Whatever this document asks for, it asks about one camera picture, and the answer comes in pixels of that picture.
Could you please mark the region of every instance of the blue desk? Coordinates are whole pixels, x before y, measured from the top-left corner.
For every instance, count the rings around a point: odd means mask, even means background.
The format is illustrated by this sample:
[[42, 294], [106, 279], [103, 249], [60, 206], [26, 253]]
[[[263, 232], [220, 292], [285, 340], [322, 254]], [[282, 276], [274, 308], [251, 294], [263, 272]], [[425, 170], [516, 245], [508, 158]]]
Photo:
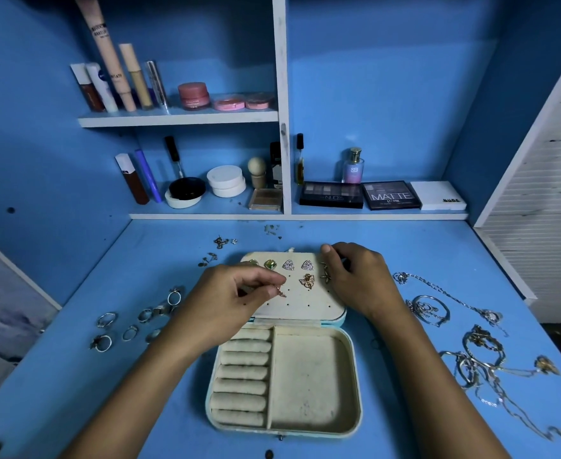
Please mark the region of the blue desk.
[[[507, 367], [533, 368], [549, 356], [561, 370], [561, 355], [537, 324], [501, 270], [461, 221], [422, 222], [270, 222], [132, 221], [88, 276], [39, 342], [0, 389], [2, 457], [53, 458], [99, 408], [144, 351], [144, 336], [165, 317], [142, 325], [129, 342], [121, 333], [139, 311], [165, 300], [174, 285], [191, 289], [208, 252], [220, 262], [236, 262], [249, 251], [315, 251], [322, 242], [354, 241], [384, 254], [391, 272], [410, 272], [442, 286], [469, 304], [500, 311], [510, 336], [491, 329], [474, 312], [461, 308], [422, 283], [400, 288], [407, 298], [433, 294], [452, 311], [441, 328], [426, 325], [438, 350], [460, 351], [461, 338], [474, 324], [491, 330], [504, 345]], [[213, 240], [238, 239], [215, 249]], [[116, 343], [107, 353], [88, 350], [98, 334], [97, 318], [117, 311]], [[260, 434], [223, 433], [206, 420], [204, 399], [214, 352], [187, 371], [144, 446], [141, 458], [372, 458], [417, 456], [410, 421], [388, 353], [379, 348], [366, 320], [349, 313], [343, 328], [357, 355], [364, 417], [347, 440], [313, 440]], [[561, 428], [561, 376], [521, 378], [501, 373], [502, 385], [541, 428]], [[491, 393], [484, 393], [491, 399]], [[508, 415], [469, 394], [493, 431], [515, 458], [561, 457], [561, 440], [544, 440]]]

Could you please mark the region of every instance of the hand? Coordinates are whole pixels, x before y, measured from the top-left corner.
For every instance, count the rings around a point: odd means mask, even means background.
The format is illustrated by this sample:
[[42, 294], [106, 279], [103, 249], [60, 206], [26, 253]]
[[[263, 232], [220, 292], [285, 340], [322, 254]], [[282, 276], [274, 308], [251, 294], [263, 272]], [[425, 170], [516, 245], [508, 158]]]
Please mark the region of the hand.
[[[173, 346], [179, 339], [196, 358], [233, 337], [285, 281], [283, 275], [248, 262], [212, 267], [179, 305], [159, 339], [172, 339]], [[254, 290], [245, 294], [242, 286]]]
[[[321, 252], [331, 285], [345, 304], [370, 320], [379, 314], [405, 313], [407, 307], [380, 253], [344, 242], [323, 245]], [[350, 270], [344, 268], [341, 258], [350, 261]]]

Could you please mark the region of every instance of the jewelry box compartment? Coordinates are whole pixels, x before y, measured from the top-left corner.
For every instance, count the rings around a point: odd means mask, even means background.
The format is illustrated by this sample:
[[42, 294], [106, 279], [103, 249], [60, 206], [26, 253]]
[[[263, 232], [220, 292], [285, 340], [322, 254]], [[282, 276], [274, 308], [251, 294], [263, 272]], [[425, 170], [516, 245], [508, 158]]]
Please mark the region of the jewelry box compartment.
[[221, 430], [345, 438], [362, 417], [353, 342], [333, 326], [248, 323], [218, 348], [206, 414]]

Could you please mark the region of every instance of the makeup brush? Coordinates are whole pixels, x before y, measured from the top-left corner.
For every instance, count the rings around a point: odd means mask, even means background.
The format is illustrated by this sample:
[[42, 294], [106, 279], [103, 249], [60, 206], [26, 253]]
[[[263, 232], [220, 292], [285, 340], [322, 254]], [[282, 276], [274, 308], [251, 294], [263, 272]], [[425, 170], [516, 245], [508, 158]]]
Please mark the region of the makeup brush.
[[172, 158], [172, 161], [174, 161], [178, 167], [178, 178], [182, 179], [183, 177], [185, 177], [185, 174], [183, 174], [182, 172], [181, 157], [178, 154], [178, 148], [176, 147], [174, 137], [169, 135], [166, 138], [164, 138], [164, 140], [166, 142], [166, 146], [168, 147], [169, 156]]

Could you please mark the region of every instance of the jewelry box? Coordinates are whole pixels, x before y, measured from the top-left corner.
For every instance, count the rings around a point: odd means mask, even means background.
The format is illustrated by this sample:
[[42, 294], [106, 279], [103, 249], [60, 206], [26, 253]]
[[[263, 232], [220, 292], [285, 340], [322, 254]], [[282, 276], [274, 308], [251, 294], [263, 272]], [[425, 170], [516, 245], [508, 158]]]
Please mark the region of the jewelry box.
[[346, 308], [314, 253], [249, 253], [287, 278], [275, 296], [220, 346], [206, 396], [216, 428], [345, 438], [361, 423], [353, 342], [340, 328]]

